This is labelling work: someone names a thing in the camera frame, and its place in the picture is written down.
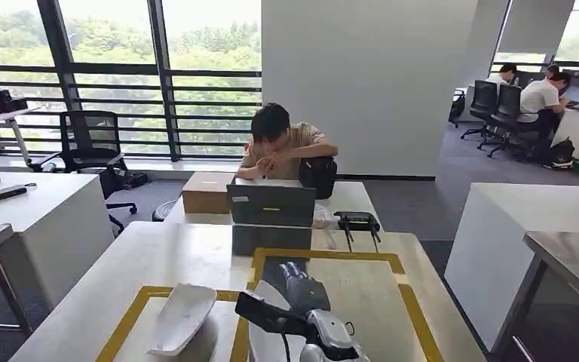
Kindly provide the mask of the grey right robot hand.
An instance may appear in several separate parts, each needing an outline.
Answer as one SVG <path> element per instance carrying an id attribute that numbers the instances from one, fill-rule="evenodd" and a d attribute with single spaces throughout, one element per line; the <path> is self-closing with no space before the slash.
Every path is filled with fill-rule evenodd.
<path id="1" fill-rule="evenodd" d="M 329 297 L 324 285 L 302 271 L 294 262 L 279 264 L 285 280 L 285 297 L 290 310 L 296 314 L 307 314 L 318 309 L 331 311 Z"/>

